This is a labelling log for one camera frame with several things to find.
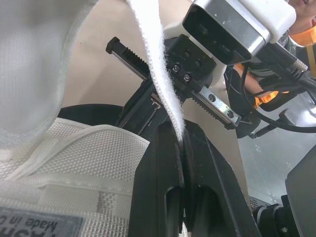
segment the white mesh fabric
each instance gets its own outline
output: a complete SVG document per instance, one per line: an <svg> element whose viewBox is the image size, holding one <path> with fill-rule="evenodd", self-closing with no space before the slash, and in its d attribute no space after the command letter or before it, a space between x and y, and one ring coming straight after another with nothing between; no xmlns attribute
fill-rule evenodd
<svg viewBox="0 0 316 237"><path fill-rule="evenodd" d="M0 149L41 137L62 106L72 47L95 0L0 0Z"/></svg>
<svg viewBox="0 0 316 237"><path fill-rule="evenodd" d="M82 133L85 128L93 130L96 127L89 128L89 126L83 124L58 118L46 133L45 138L68 139L70 135L74 136L76 133ZM129 206L128 203L122 203L122 200L128 202L131 198L131 188L126 188L124 184L132 184L136 167L149 142L122 129L111 126L104 126L104 128L105 130L103 131L80 137L74 143L61 150L56 156L52 157L34 173L16 182L19 182L17 185L24 184L26 187L28 185L37 187L32 182L23 183L23 181L34 181L35 178L35 181L40 183L42 180L41 177L48 177L48 181L57 180L59 182L53 183L53 185L63 185L63 189L67 189L68 186L63 184L67 178L63 177L72 177L77 179L77 182L71 183L69 190L76 188L76 186L77 188L82 188L85 182L95 183L96 187L90 186L89 189L86 189L87 194L89 194L89 191L104 189L103 186L100 185L100 179L111 179L114 184L110 183L110 187L113 187L112 185L115 187L115 182L117 182L122 184L118 186L119 188L125 188L125 192L119 192L123 194L123 197L122 194L111 193L112 189L109 189L108 192L100 191L98 202L95 204L96 211L91 212L80 211L82 208L78 209L75 205L65 206L64 201L59 197L45 198L45 201L42 201L44 197L41 196L41 202L34 203L15 197L2 197L0 193L0 206L40 211L43 213L81 216L84 218L84 223L80 237L127 236L128 208L120 209L117 204L121 204L122 207ZM29 149L25 150L26 153L31 153ZM14 164L10 169L11 172L22 165L23 162L26 162L26 154L20 153L20 155L21 157L17 157L18 165L14 163L16 161L15 159L11 160ZM5 167L3 165L5 163L10 162L8 159L2 161L0 174ZM61 177L60 180L54 178L54 174L56 173L61 173L61 175L58 175L58 177ZM91 205L88 198L86 198L85 202L80 199L74 201L74 203L80 203L80 206Z"/></svg>
<svg viewBox="0 0 316 237"><path fill-rule="evenodd" d="M133 181L148 142L117 131L101 131L71 144L34 174L68 173Z"/></svg>
<svg viewBox="0 0 316 237"><path fill-rule="evenodd" d="M0 180L6 178L8 174L11 174L17 167L22 165L43 140L51 138L62 139L87 127L90 126L57 118L44 137L39 138L37 141L26 143L9 152L0 150Z"/></svg>

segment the orange component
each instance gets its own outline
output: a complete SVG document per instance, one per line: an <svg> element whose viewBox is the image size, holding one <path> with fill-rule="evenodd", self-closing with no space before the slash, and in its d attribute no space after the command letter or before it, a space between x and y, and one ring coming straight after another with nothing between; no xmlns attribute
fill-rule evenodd
<svg viewBox="0 0 316 237"><path fill-rule="evenodd" d="M270 95L267 95L267 96L262 97L262 98L255 97L256 102L255 102L254 108L258 109L260 105L265 104L265 103L269 103L277 95L278 95L278 91L274 91Z"/></svg>
<svg viewBox="0 0 316 237"><path fill-rule="evenodd" d="M316 43L316 22L313 20L313 27L302 33L291 35L291 38L301 46Z"/></svg>

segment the black metal mount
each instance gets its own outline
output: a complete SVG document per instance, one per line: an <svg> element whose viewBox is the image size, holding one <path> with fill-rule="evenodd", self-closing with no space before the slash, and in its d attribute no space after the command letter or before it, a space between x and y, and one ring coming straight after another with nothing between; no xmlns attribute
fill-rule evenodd
<svg viewBox="0 0 316 237"><path fill-rule="evenodd" d="M253 210L262 237L300 237L288 196L281 197L283 206L259 206Z"/></svg>
<svg viewBox="0 0 316 237"><path fill-rule="evenodd" d="M158 127L135 172L129 237L260 237L236 176L195 123Z"/></svg>
<svg viewBox="0 0 316 237"><path fill-rule="evenodd" d="M240 116L207 88L216 67L214 60L185 35L167 39L165 45L166 67L181 103L193 98L227 129L238 126ZM108 43L106 51L143 80L126 103L117 126L150 140L157 127L168 120L168 115L157 96L149 67L116 37Z"/></svg>

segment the fabric label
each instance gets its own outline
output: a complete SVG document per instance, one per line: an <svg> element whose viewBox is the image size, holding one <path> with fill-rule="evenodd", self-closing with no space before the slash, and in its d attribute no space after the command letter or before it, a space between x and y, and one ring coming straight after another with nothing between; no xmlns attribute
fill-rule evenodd
<svg viewBox="0 0 316 237"><path fill-rule="evenodd" d="M0 207L0 237L77 237L82 220Z"/></svg>

